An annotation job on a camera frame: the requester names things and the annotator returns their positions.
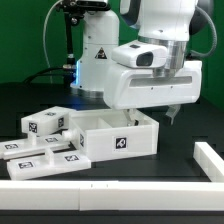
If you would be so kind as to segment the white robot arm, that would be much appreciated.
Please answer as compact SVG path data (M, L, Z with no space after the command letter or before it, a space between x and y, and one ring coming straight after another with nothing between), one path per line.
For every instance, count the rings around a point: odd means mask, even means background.
M200 95L203 57L187 52L190 37L212 25L214 0L78 0L85 9L83 53L72 87L121 110L131 124L139 108L166 106L173 120L180 106Z

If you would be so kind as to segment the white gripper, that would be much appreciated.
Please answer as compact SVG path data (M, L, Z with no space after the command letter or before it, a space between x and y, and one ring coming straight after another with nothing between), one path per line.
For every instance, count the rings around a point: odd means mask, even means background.
M196 102L200 95L202 62L185 61L171 76L157 71L168 61L168 48L132 41L113 49L114 63L108 68L104 83L104 102L113 109L124 110L128 126L136 126L134 108L166 106L170 125L181 106Z

